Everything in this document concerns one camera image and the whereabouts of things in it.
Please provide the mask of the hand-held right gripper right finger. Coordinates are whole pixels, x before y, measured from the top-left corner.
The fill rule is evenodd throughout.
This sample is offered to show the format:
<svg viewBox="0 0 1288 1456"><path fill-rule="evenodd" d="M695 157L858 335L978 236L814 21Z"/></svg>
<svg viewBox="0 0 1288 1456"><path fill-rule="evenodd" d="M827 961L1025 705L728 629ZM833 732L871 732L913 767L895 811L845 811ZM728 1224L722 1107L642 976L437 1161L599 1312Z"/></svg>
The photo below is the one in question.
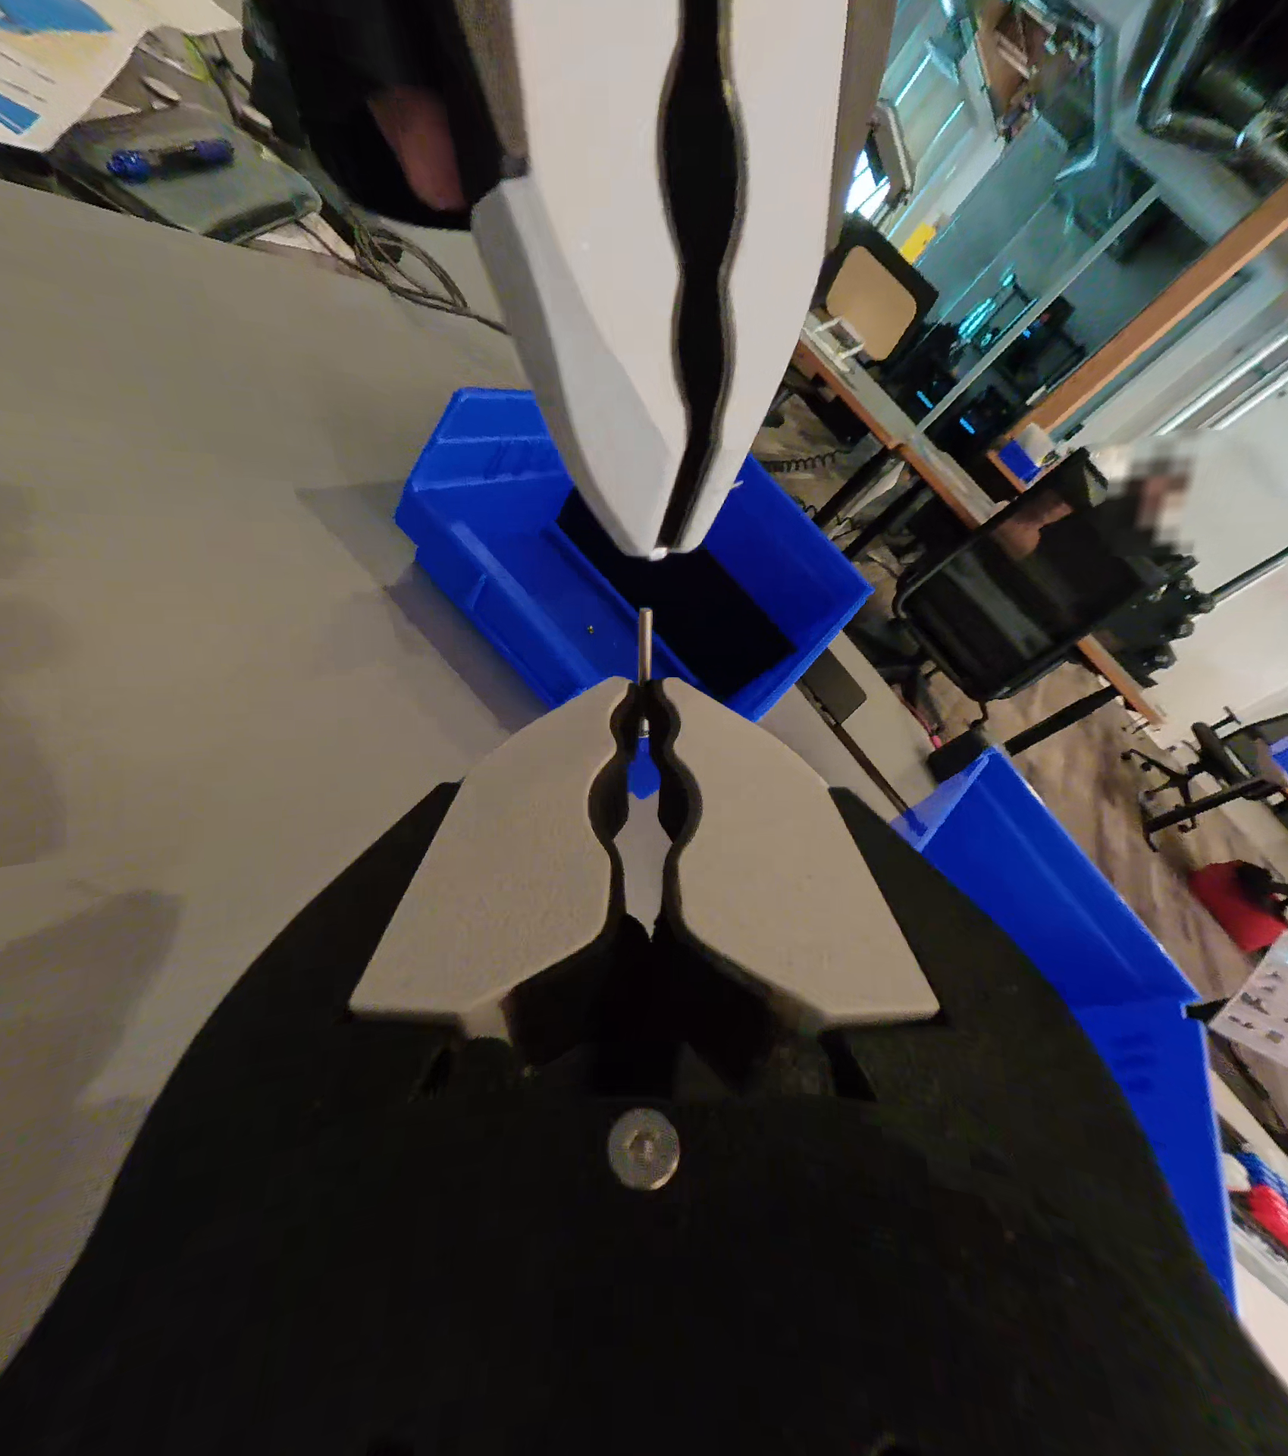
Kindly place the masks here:
<svg viewBox="0 0 1288 1456"><path fill-rule="evenodd" d="M928 1020L939 999L827 782L677 678L655 682L661 908L783 1020Z"/></svg>

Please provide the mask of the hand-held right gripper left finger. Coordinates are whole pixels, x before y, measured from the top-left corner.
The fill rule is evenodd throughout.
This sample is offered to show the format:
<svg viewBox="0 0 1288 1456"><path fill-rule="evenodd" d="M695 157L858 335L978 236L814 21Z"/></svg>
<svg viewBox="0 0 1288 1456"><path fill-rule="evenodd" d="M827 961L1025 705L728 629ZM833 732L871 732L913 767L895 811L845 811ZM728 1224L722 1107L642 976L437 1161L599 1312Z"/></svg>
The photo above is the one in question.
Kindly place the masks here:
<svg viewBox="0 0 1288 1456"><path fill-rule="evenodd" d="M480 760L351 993L361 1017L504 1017L622 908L634 684L607 678Z"/></svg>

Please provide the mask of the blue plastic storage bin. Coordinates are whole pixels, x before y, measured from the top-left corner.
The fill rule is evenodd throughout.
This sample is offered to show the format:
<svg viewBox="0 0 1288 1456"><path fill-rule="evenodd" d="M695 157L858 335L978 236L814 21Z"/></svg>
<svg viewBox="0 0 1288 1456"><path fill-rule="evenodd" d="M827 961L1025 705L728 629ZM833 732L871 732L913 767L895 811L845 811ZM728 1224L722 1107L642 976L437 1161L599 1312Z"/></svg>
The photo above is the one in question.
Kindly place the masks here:
<svg viewBox="0 0 1288 1456"><path fill-rule="evenodd" d="M1060 995L1125 1095L1210 1277L1236 1310L1228 1195L1198 993L996 747L892 828Z"/></svg>

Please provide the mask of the blue storage bin with divider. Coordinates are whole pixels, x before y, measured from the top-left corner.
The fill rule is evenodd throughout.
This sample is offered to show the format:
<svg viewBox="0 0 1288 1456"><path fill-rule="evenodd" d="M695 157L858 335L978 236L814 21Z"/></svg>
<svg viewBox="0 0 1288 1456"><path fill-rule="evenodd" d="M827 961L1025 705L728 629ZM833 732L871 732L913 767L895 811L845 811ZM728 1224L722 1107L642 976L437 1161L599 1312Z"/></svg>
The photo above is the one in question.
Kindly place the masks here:
<svg viewBox="0 0 1288 1456"><path fill-rule="evenodd" d="M416 565L546 711L636 672L637 609L555 523L569 490L578 493L533 394L466 386L449 397L395 512ZM793 650L719 700L652 635L652 676L683 679L757 722L857 615L871 584L749 455L698 549L725 568ZM587 623L595 634L587 634Z"/></svg>

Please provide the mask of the person's left hand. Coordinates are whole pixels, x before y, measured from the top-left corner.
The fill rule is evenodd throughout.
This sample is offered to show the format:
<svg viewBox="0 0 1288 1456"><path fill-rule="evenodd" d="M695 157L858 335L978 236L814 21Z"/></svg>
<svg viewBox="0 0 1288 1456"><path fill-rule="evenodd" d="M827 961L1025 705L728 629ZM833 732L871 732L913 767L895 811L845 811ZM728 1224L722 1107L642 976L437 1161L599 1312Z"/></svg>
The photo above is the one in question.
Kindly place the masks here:
<svg viewBox="0 0 1288 1456"><path fill-rule="evenodd" d="M440 214L469 212L440 92L425 85L398 83L372 94L366 106L416 201Z"/></svg>

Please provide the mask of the dark grey pad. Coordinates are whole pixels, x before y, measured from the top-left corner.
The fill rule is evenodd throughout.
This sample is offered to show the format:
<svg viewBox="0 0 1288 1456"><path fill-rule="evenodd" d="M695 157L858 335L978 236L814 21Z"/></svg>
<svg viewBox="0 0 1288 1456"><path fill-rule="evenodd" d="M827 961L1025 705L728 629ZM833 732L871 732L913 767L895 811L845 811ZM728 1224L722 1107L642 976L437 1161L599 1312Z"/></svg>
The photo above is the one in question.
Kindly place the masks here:
<svg viewBox="0 0 1288 1456"><path fill-rule="evenodd" d="M166 141L224 136L234 144L231 167L127 185L107 176L107 156ZM311 183L227 118L193 104L98 118L74 126L49 154L52 171L77 195L146 223L225 244L258 238L274 227L321 212Z"/></svg>

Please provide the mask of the black panel with tan insert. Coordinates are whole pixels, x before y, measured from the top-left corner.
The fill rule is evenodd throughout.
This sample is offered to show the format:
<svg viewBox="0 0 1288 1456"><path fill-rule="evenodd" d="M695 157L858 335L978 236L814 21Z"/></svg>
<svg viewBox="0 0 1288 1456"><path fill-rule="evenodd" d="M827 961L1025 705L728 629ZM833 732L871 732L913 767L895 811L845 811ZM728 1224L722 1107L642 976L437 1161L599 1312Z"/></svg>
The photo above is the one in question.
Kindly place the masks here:
<svg viewBox="0 0 1288 1456"><path fill-rule="evenodd" d="M887 365L918 341L939 291L866 218L848 211L824 258L811 308L840 320L866 361Z"/></svg>

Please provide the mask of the blue pen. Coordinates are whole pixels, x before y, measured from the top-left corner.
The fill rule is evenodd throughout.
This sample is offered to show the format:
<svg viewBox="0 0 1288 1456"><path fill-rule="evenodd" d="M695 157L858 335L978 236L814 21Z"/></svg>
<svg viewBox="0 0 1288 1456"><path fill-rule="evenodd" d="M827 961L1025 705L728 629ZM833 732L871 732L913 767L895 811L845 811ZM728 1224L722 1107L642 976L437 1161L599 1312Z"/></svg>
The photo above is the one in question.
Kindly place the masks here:
<svg viewBox="0 0 1288 1456"><path fill-rule="evenodd" d="M117 148L107 156L107 176L127 185L143 185L233 165L234 144L224 136L166 141L142 148Z"/></svg>

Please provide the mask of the black table mat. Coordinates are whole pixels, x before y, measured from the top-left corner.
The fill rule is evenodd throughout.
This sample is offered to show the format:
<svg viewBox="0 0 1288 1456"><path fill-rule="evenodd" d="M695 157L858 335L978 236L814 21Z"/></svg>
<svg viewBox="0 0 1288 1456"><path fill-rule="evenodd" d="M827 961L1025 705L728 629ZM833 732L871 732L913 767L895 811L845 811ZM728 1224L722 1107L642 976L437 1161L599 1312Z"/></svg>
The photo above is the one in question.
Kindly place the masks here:
<svg viewBox="0 0 1288 1456"><path fill-rule="evenodd" d="M834 661L828 650L822 652L799 675L798 688L811 702L816 714L827 723L843 750L880 790L895 811L902 814L908 805L902 794L889 782L868 752L846 731L846 720L866 702L866 693L849 675L845 666Z"/></svg>

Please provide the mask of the black bin divider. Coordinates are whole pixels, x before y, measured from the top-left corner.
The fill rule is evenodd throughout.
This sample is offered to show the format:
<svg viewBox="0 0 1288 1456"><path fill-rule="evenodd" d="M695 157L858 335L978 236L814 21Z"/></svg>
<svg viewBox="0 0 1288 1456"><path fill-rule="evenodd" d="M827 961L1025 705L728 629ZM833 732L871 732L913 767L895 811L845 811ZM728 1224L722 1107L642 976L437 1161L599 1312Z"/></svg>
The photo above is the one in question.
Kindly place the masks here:
<svg viewBox="0 0 1288 1456"><path fill-rule="evenodd" d="M707 694L724 700L781 664L789 638L704 549L658 561L624 555L572 488L560 532L631 609L652 609L652 634Z"/></svg>

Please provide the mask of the black mesh office chair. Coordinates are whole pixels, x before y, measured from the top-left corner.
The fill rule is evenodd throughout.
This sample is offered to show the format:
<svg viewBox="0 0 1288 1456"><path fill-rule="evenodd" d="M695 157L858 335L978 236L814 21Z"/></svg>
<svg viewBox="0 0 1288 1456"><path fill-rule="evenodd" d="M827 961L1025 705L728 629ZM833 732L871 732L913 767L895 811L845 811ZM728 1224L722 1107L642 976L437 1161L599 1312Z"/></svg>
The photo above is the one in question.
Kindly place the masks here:
<svg viewBox="0 0 1288 1456"><path fill-rule="evenodd" d="M986 520L904 575L893 619L968 699L1010 697L1058 667L1077 640L1162 591L1192 476L1180 453L1130 450L1104 474L1087 450L1071 450L1013 499L1049 487L1074 505L1034 555L1008 559Z"/></svg>

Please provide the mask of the wooden desk with black legs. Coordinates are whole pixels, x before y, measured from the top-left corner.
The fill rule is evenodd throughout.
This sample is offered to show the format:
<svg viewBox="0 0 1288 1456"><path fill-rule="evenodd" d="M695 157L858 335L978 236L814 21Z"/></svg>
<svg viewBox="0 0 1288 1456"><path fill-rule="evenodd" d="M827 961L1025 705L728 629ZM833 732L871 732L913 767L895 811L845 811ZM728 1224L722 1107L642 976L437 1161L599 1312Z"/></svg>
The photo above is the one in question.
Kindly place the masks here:
<svg viewBox="0 0 1288 1456"><path fill-rule="evenodd" d="M852 361L837 362L807 326L798 332L792 365L849 409L852 417L881 446L895 452L963 524L977 526L1004 514L1004 503L990 500L960 464L937 449L863 367ZM1096 637L1089 634L1078 638L1072 652L1142 725L1157 728L1165 723L1165 714L1149 690L1140 685Z"/></svg>

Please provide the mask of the wooden pillar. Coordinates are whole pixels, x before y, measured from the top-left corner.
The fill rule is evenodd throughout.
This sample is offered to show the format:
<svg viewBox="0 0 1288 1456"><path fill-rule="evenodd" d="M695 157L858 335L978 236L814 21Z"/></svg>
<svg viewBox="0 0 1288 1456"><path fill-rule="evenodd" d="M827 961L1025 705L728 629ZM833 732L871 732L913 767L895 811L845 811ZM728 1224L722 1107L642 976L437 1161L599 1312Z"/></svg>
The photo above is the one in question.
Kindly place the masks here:
<svg viewBox="0 0 1288 1456"><path fill-rule="evenodd" d="M1198 259L1146 303L1125 326L998 438L998 447L1030 429L1052 430L1104 391L1269 244L1288 232L1288 177L1208 245Z"/></svg>

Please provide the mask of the red beanbag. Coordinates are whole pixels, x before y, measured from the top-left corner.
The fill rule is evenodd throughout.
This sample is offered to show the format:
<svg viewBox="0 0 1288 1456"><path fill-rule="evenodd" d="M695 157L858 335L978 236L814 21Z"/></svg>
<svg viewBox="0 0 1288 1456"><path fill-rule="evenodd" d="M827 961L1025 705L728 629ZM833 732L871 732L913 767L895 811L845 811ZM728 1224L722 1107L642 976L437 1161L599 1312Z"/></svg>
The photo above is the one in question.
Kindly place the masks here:
<svg viewBox="0 0 1288 1456"><path fill-rule="evenodd" d="M1288 882L1262 864L1202 864L1187 875L1186 884L1234 948L1252 960L1288 932Z"/></svg>

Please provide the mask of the silver bent air duct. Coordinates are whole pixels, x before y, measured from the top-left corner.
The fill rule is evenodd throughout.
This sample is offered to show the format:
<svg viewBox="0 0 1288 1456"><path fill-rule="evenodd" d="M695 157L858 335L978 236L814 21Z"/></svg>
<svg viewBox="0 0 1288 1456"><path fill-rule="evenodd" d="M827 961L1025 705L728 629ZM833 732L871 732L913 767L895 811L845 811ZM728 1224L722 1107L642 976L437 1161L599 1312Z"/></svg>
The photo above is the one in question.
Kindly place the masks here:
<svg viewBox="0 0 1288 1456"><path fill-rule="evenodd" d="M1288 176L1288 1L1152 3L1140 39L1146 136Z"/></svg>

